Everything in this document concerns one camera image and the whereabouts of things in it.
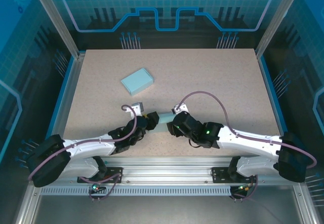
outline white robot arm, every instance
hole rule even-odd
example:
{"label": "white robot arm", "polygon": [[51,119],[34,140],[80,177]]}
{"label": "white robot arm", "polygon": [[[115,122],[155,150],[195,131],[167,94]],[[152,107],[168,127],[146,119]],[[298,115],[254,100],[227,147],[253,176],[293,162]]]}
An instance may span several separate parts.
{"label": "white robot arm", "polygon": [[[303,147],[300,141],[292,134],[284,136],[258,135],[233,130],[219,123],[207,122],[202,124],[196,121],[188,112],[185,104],[177,110],[173,109],[175,115],[172,122],[168,123],[169,132],[176,136],[185,136],[195,142],[198,146],[205,148],[236,149],[255,154],[255,157],[234,157],[231,162],[231,171],[243,178],[256,174],[280,174],[280,176],[296,182],[303,182],[308,159],[303,154],[283,147],[278,144],[250,140],[267,139],[271,141],[285,142],[296,147]],[[38,146],[26,159],[30,172],[34,172],[32,180],[36,187],[48,185],[58,178],[83,176],[93,181],[99,181],[105,176],[106,166],[101,157],[108,157],[129,149],[141,140],[146,130],[152,130],[158,124],[159,118],[156,112],[143,117],[141,103],[132,105],[132,120],[125,127],[119,127],[108,134],[90,139],[63,140],[59,135],[53,135]],[[137,125],[135,131],[125,140],[118,139],[127,136],[134,127],[136,116]],[[46,160],[49,155],[55,157],[37,167]]]}

